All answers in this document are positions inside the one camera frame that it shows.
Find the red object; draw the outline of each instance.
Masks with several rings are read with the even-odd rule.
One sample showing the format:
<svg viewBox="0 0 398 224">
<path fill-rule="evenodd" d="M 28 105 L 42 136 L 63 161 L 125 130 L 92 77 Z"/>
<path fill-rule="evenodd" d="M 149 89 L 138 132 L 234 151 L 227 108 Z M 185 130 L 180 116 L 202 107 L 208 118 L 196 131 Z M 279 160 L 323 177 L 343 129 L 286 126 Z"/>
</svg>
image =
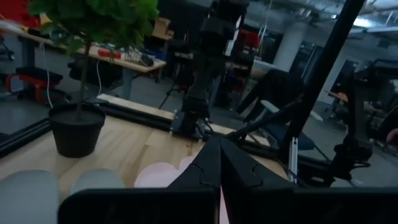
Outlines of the red object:
<svg viewBox="0 0 398 224">
<path fill-rule="evenodd" d="M 244 29 L 239 30 L 237 41 L 248 47 L 258 48 L 260 45 L 259 36 L 254 32 L 249 32 Z"/>
<path fill-rule="evenodd" d="M 29 0 L 0 0 L 0 19 L 10 20 L 26 27 L 40 27 L 40 18 L 27 12 Z"/>
<path fill-rule="evenodd" d="M 106 49 L 98 49 L 98 55 L 101 57 L 111 57 L 111 51 Z M 120 59 L 121 57 L 121 53 L 113 52 L 113 58 Z"/>
<path fill-rule="evenodd" d="M 29 76 L 26 76 L 26 75 L 20 75 L 20 74 L 8 75 L 7 79 L 6 79 L 6 90 L 9 93 L 12 93 L 12 94 L 16 94 L 15 92 L 13 92 L 11 90 L 11 78 L 12 77 L 18 77 L 20 80 L 35 86 L 35 99 L 36 99 L 36 101 L 39 102 L 39 103 L 42 103 L 42 104 L 46 104 L 47 99 L 42 99 L 41 98 L 41 91 L 42 90 L 47 90 L 47 82 L 46 81 L 39 80 L 39 79 L 36 79 L 36 78 L 32 78 L 32 77 L 29 77 Z M 50 82 L 49 90 L 50 91 L 54 90 L 55 86 L 58 85 L 59 83 L 60 83 L 59 81 L 58 82 Z"/>
</svg>

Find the table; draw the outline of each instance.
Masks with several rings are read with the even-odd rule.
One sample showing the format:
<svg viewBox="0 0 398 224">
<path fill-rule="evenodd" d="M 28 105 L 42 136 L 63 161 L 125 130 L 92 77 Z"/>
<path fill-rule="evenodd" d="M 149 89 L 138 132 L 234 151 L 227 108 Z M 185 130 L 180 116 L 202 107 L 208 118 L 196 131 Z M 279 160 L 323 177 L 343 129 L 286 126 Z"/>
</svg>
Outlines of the table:
<svg viewBox="0 0 398 224">
<path fill-rule="evenodd" d="M 98 98 L 121 106 L 145 111 L 165 118 L 173 113 L 140 105 L 120 98 L 101 95 Z M 215 131 L 230 129 L 212 125 Z M 0 179 L 7 175 L 28 169 L 41 169 L 53 173 L 58 180 L 61 199 L 68 196 L 74 181 L 84 172 L 92 169 L 112 169 L 118 173 L 127 187 L 134 185 L 141 171 L 155 162 L 179 165 L 181 159 L 200 151 L 202 142 L 192 141 L 168 132 L 108 116 L 99 136 L 96 149 L 81 159 L 69 159 L 57 153 L 51 132 L 32 141 L 0 161 Z M 253 156 L 281 177 L 287 179 L 283 168 L 275 161 Z"/>
<path fill-rule="evenodd" d="M 348 103 L 348 97 L 345 93 L 333 93 L 330 91 L 326 91 L 328 93 L 329 96 L 333 97 L 335 100 L 333 101 L 330 109 L 328 109 L 327 114 L 329 116 L 327 116 L 327 118 L 330 117 L 330 115 L 332 114 L 332 112 L 334 111 L 334 109 L 337 107 L 337 104 L 340 104 L 341 102 L 344 103 Z M 364 104 L 364 109 L 372 111 L 372 112 L 376 112 L 376 113 L 383 113 L 383 110 L 380 109 L 376 109 L 375 107 L 373 107 L 370 104 L 365 103 Z"/>
<path fill-rule="evenodd" d="M 55 45 L 51 40 L 45 39 L 42 37 L 37 37 L 35 35 L 28 34 L 27 32 L 16 28 L 10 28 L 6 26 L 0 26 L 0 30 L 4 30 L 6 32 L 16 34 L 20 37 L 25 37 L 27 40 L 22 41 L 22 66 L 35 66 L 35 47 L 32 44 L 31 41 L 33 40 L 34 42 L 40 42 L 44 44 L 51 45 L 53 47 L 59 47 L 61 49 L 65 49 L 65 46 L 60 46 L 60 45 Z M 98 49 L 99 47 L 97 46 L 92 46 L 90 49 L 90 57 L 96 58 L 98 60 L 103 60 L 106 62 L 111 62 L 111 59 L 109 57 L 101 57 L 98 55 Z M 84 53 L 84 49 L 79 49 L 77 51 L 79 54 Z M 143 65 L 139 65 L 137 63 L 133 62 L 128 62 L 125 60 L 120 60 L 120 59 L 114 59 L 113 62 L 116 65 L 120 65 L 123 67 L 123 90 L 121 96 L 124 99 L 129 99 L 130 93 L 131 93 L 131 85 L 132 85 L 132 80 L 133 76 L 136 74 L 136 72 L 141 72 L 141 73 L 149 73 L 154 70 L 159 69 L 159 74 L 158 74 L 158 79 L 161 76 L 162 73 L 162 68 L 166 66 L 166 62 L 162 60 L 156 60 L 154 62 L 154 65 L 151 67 L 145 67 Z"/>
</svg>

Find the ceiling light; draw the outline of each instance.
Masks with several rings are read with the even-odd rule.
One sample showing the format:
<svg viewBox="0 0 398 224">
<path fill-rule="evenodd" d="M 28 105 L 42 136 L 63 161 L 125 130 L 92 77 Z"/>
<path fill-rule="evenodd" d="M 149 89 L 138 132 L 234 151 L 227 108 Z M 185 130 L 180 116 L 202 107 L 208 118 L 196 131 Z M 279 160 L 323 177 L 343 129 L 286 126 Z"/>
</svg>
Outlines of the ceiling light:
<svg viewBox="0 0 398 224">
<path fill-rule="evenodd" d="M 356 18 L 354 21 L 354 26 L 369 28 L 374 27 L 375 24 L 369 19 Z"/>
</svg>

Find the cardboard box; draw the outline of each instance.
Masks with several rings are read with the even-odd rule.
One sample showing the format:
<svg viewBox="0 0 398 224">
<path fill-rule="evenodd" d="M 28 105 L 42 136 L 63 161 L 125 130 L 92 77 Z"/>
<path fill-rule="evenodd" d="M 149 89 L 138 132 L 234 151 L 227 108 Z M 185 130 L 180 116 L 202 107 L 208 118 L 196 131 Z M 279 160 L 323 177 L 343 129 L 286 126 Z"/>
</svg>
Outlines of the cardboard box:
<svg viewBox="0 0 398 224">
<path fill-rule="evenodd" d="M 154 34 L 166 35 L 170 25 L 170 20 L 166 18 L 158 18 L 155 21 Z"/>
</svg>

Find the potted plant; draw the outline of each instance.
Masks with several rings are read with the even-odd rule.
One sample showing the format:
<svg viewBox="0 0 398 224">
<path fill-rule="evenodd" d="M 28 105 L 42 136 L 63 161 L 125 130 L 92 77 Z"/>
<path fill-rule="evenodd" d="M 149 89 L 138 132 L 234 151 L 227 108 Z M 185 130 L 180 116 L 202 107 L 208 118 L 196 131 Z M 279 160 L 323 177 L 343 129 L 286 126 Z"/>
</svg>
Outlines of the potted plant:
<svg viewBox="0 0 398 224">
<path fill-rule="evenodd" d="M 84 90 L 92 43 L 113 44 L 114 49 L 129 51 L 141 47 L 151 35 L 151 21 L 157 19 L 157 0 L 33 0 L 32 15 L 45 15 L 51 22 L 42 25 L 43 33 L 63 29 L 68 35 L 57 40 L 68 47 L 67 53 L 84 49 L 80 97 L 77 104 L 52 108 L 49 120 L 58 152 L 66 157 L 84 157 L 94 149 L 105 114 L 84 104 Z"/>
</svg>

